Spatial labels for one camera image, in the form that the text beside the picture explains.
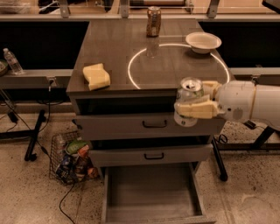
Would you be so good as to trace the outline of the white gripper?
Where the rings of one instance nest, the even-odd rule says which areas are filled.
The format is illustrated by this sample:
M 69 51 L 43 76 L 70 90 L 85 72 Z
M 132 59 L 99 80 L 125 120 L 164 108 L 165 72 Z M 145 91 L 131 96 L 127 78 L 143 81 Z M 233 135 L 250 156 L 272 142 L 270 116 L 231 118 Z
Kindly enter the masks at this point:
M 220 117 L 225 120 L 243 123 L 249 119 L 256 91 L 251 81 L 233 80 L 221 85 L 218 81 L 204 80 L 202 84 L 204 95 L 215 97 L 218 103 L 215 101 L 175 103 L 174 108 L 179 115 L 212 119 L 219 114 L 220 109 Z

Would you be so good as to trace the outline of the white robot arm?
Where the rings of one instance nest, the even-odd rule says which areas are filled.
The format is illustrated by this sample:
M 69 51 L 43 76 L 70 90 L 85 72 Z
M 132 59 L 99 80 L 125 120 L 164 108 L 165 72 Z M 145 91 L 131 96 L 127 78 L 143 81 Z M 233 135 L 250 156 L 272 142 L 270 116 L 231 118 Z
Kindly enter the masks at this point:
M 215 117 L 239 123 L 256 120 L 280 130 L 280 87 L 256 85 L 252 81 L 220 84 L 184 78 L 174 103 L 175 122 L 192 127 L 199 119 Z

